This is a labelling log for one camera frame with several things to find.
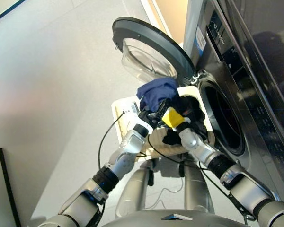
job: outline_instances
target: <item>washing machine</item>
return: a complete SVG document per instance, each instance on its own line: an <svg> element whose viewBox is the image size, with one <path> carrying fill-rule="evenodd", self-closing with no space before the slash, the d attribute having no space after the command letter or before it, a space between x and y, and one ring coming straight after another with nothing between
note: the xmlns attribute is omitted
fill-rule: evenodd
<svg viewBox="0 0 284 227"><path fill-rule="evenodd" d="M184 49L131 17L113 33L139 79L197 86L215 146L284 201L284 0L190 0Z"/></svg>

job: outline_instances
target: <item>tile floor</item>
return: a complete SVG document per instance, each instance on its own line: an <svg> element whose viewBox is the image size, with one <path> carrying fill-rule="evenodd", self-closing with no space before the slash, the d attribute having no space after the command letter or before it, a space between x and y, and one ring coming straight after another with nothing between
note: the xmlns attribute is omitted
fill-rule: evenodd
<svg viewBox="0 0 284 227"><path fill-rule="evenodd" d="M139 0L27 0L0 20L0 147L23 226L55 215L95 174L98 145L112 122L111 103L142 84L122 67L112 42L112 23L121 16L148 21ZM112 131L102 163L117 145ZM115 218L129 177L110 194L102 225ZM180 186L179 178L166 181L156 173L146 205L163 187ZM242 222L217 189L210 185L210 191L218 215ZM183 190L164 192L162 200L180 209L183 196Z"/></svg>

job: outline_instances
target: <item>washing machine door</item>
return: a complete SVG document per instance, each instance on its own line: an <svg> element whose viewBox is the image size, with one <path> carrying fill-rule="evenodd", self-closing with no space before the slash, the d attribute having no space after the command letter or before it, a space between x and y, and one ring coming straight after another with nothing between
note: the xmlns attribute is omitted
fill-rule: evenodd
<svg viewBox="0 0 284 227"><path fill-rule="evenodd" d="M132 18L120 17L113 23L113 41L123 53L122 64L138 79L175 78L187 86L195 68L184 50L154 26Z"/></svg>

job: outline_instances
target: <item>clothing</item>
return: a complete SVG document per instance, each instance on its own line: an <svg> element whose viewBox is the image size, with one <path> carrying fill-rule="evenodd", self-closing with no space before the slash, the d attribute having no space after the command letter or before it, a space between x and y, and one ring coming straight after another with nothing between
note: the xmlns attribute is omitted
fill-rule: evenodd
<svg viewBox="0 0 284 227"><path fill-rule="evenodd" d="M157 78L138 88L137 96L140 101L140 110L148 106L151 112L156 112L160 103L178 95L177 83L173 78Z"/></svg>

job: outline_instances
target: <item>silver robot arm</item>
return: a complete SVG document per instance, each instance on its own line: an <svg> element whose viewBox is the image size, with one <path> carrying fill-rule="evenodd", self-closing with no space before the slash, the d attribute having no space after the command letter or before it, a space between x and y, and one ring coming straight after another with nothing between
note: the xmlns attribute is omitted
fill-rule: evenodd
<svg viewBox="0 0 284 227"><path fill-rule="evenodd" d="M116 184L133 169L136 155L141 151L148 133L144 126L136 124L112 154L109 162L63 204L58 215L39 227L96 226L100 217L98 204L103 204Z"/></svg>
<svg viewBox="0 0 284 227"><path fill-rule="evenodd" d="M260 181L223 153L204 143L187 123L177 127L183 147L210 169L220 183L230 190L229 199L250 219L256 218L261 227L284 227L284 202L276 201Z"/></svg>

